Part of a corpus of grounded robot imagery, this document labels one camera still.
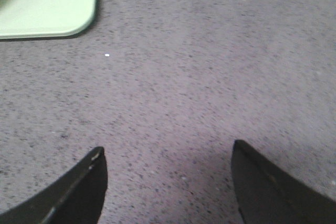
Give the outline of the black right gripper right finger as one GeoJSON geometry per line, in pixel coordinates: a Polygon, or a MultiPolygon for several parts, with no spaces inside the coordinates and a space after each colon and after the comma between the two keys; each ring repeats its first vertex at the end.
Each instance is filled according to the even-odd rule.
{"type": "Polygon", "coordinates": [[[244,140],[236,140],[231,171],[244,223],[335,223],[335,201],[281,170],[244,140]]]}

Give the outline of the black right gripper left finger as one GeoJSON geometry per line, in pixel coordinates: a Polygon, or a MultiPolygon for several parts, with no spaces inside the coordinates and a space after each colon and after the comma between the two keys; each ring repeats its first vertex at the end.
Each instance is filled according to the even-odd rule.
{"type": "Polygon", "coordinates": [[[43,191],[1,214],[1,223],[97,223],[107,186],[104,149],[95,147],[43,191]]]}

